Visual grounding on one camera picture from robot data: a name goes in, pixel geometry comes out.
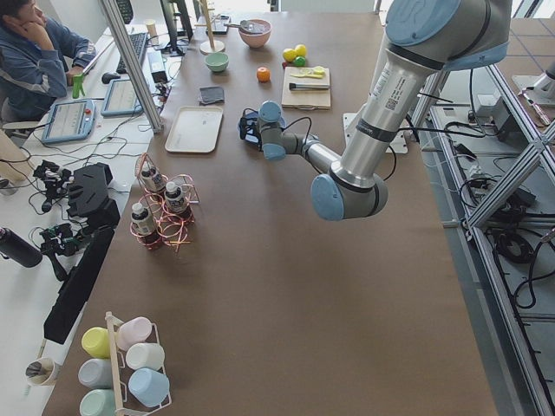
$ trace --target bowl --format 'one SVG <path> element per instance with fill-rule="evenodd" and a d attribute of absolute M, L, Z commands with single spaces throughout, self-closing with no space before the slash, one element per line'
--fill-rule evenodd
<path fill-rule="evenodd" d="M 228 63 L 229 57 L 223 52 L 214 52 L 205 58 L 205 64 L 212 72 L 225 71 Z"/>
<path fill-rule="evenodd" d="M 262 24 L 264 26 L 264 32 L 252 34 L 252 33 L 245 32 L 244 30 L 239 28 L 239 36 L 241 36 L 241 39 L 243 39 L 243 42 L 245 42 L 251 48 L 261 48 L 266 44 L 266 42 L 268 42 L 268 39 L 270 39 L 271 24 L 270 22 L 266 22 L 265 20 L 262 20 L 262 19 L 250 19 L 250 20 L 254 23 Z"/>

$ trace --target white cup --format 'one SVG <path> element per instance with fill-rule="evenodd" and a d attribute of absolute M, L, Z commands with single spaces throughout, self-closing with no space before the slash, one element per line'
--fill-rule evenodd
<path fill-rule="evenodd" d="M 156 21 L 154 19 L 145 20 L 145 25 L 147 26 L 148 35 L 150 36 L 150 43 L 153 46 L 158 45 L 158 32 L 156 31 Z"/>
<path fill-rule="evenodd" d="M 41 371 L 37 375 L 27 377 L 27 383 L 30 386 L 52 386 L 55 384 L 62 365 L 48 357 L 39 358 L 36 361 L 41 364 Z"/>
<path fill-rule="evenodd" d="M 160 344 L 140 342 L 127 351 L 125 361 L 133 370 L 148 367 L 157 371 L 164 365 L 165 357 L 164 348 Z"/>
<path fill-rule="evenodd" d="M 125 322 L 115 333 L 115 343 L 119 349 L 127 351 L 132 345 L 144 342 L 153 332 L 153 324 L 144 316 Z"/>
<path fill-rule="evenodd" d="M 88 388 L 112 388 L 112 364 L 110 360 L 91 358 L 79 369 L 78 378 Z"/>

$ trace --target white desk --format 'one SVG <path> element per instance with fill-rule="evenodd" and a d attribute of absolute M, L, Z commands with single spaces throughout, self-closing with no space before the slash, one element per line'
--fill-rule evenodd
<path fill-rule="evenodd" d="M 101 36 L 96 43 L 97 50 L 101 50 L 110 40 L 111 36 L 106 34 Z M 83 82 L 87 98 L 103 98 L 105 96 L 108 86 L 101 83 L 101 76 L 105 72 L 115 71 L 119 57 L 120 54 L 117 48 L 112 44 Z M 148 68 L 146 57 L 144 67 Z M 171 69 L 173 73 L 177 70 L 177 65 Z M 151 91 L 154 92 L 153 80 L 148 70 L 145 74 L 151 86 Z M 68 96 L 61 101 L 69 100 L 71 100 L 71 88 L 68 90 Z M 23 147 L 34 155 L 31 159 L 34 166 L 40 165 L 42 160 L 46 159 L 58 165 L 66 166 L 73 172 L 83 166 L 83 162 L 76 162 L 75 158 L 87 157 L 95 149 L 96 144 L 104 141 L 108 134 L 126 120 L 126 118 L 104 119 L 100 115 L 101 101 L 95 103 L 95 126 L 89 137 L 81 141 L 54 145 L 65 153 L 75 151 L 74 153 L 65 154 L 54 148 L 44 147 L 38 139 L 42 136 L 42 130 L 37 130 L 34 135 L 27 139 Z M 118 138 L 127 140 L 127 144 L 121 150 L 121 153 L 131 155 L 144 153 L 153 137 L 145 115 L 121 126 L 116 135 Z M 117 153 L 122 143 L 122 139 L 114 138 L 109 142 L 101 143 L 96 148 L 96 153 L 106 155 Z M 118 191 L 127 191 L 135 181 L 134 165 L 136 159 L 136 157 L 129 156 L 118 156 L 115 159 L 95 157 L 90 160 L 90 163 L 102 162 L 108 164 L 114 176 L 114 181 L 110 184 L 110 187 L 114 187 Z M 37 215 L 28 202 L 29 197 L 35 192 L 34 187 L 26 186 L 11 196 L 0 195 L 0 213 L 2 214 L 0 226 L 12 229 L 27 241 L 30 241 L 29 232 L 33 227 L 47 228 L 67 222 L 65 211 L 68 207 L 65 200 L 62 201 L 62 205 L 54 205 L 49 213 Z M 109 194 L 122 212 L 128 194 L 116 192 L 114 189 L 110 189 Z M 31 199 L 31 202 L 40 211 L 43 200 L 42 196 L 36 195 Z M 38 232 L 35 232 L 33 237 L 37 244 L 42 242 Z M 66 270 L 75 265 L 80 258 L 80 255 L 58 257 Z M 0 378 L 2 395 L 0 397 L 2 398 L 3 408 L 7 409 L 9 414 L 33 416 L 42 412 L 44 404 L 51 394 L 52 387 L 34 387 L 29 391 L 24 371 L 27 365 L 36 358 L 43 338 L 42 325 L 56 301 L 57 291 L 60 289 L 61 283 L 56 280 L 52 265 L 46 257 L 33 269 L 25 269 L 12 260 L 0 260 L 0 264 L 2 265 L 0 269 L 0 283 L 2 284 L 0 289 L 0 329 L 4 338 L 4 341 L 0 342 L 0 356 L 3 357 L 3 377 Z M 73 331 L 63 346 L 48 341 L 43 356 L 52 357 L 59 363 L 63 363 L 72 339 Z"/>

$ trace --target cup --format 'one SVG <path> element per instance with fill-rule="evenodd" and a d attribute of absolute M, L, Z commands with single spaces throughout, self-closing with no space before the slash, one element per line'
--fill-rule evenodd
<path fill-rule="evenodd" d="M 129 391 L 146 407 L 159 406 L 170 393 L 170 380 L 151 368 L 139 368 L 129 377 Z"/>
<path fill-rule="evenodd" d="M 81 400 L 79 413 L 81 416 L 114 416 L 114 390 L 97 388 L 88 392 Z"/>
<path fill-rule="evenodd" d="M 157 371 L 164 365 L 165 357 L 164 348 L 160 344 L 139 342 L 127 351 L 125 360 L 133 370 L 148 367 Z"/>
<path fill-rule="evenodd" d="M 145 20 L 145 25 L 147 26 L 148 35 L 150 36 L 150 43 L 153 46 L 158 45 L 158 32 L 156 31 L 156 21 L 154 19 Z"/>
<path fill-rule="evenodd" d="M 110 344 L 106 328 L 93 327 L 87 330 L 81 338 L 81 346 L 93 358 L 110 358 Z"/>
<path fill-rule="evenodd" d="M 27 367 L 28 370 L 26 374 L 30 368 L 36 369 L 36 375 L 27 376 L 27 383 L 30 386 L 52 386 L 56 383 L 62 365 L 51 358 L 43 357 L 30 363 Z"/>
<path fill-rule="evenodd" d="M 119 349 L 127 351 L 132 345 L 144 342 L 153 332 L 153 324 L 144 316 L 125 322 L 115 333 L 115 343 Z"/>
<path fill-rule="evenodd" d="M 83 386 L 92 389 L 112 388 L 114 385 L 110 360 L 91 358 L 85 361 L 81 368 L 79 368 L 77 377 Z"/>

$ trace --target brown table surface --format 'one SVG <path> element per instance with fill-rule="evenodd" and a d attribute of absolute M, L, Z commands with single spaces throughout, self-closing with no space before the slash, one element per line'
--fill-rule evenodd
<path fill-rule="evenodd" d="M 105 325 L 107 310 L 158 324 L 173 403 L 157 414 L 497 414 L 418 146 L 399 157 L 383 212 L 333 223 L 312 209 L 308 163 L 267 162 L 238 138 L 244 107 L 280 101 L 282 50 L 302 42 L 309 64 L 330 68 L 332 109 L 284 116 L 310 116 L 312 132 L 342 152 L 342 114 L 369 91 L 378 16 L 263 18 L 273 31 L 262 49 L 235 29 L 221 38 L 230 56 L 222 75 L 205 68 L 198 31 L 162 115 L 167 133 L 178 107 L 197 105 L 199 87 L 224 87 L 217 148 L 169 154 L 163 135 L 149 148 L 163 173 L 195 181 L 191 243 L 177 254 L 137 244 L 128 231 L 134 188 L 44 414 L 78 413 L 87 389 L 77 370 L 88 358 L 80 339 Z M 259 65 L 271 83 L 256 81 Z M 391 165 L 388 155 L 380 172 Z"/>

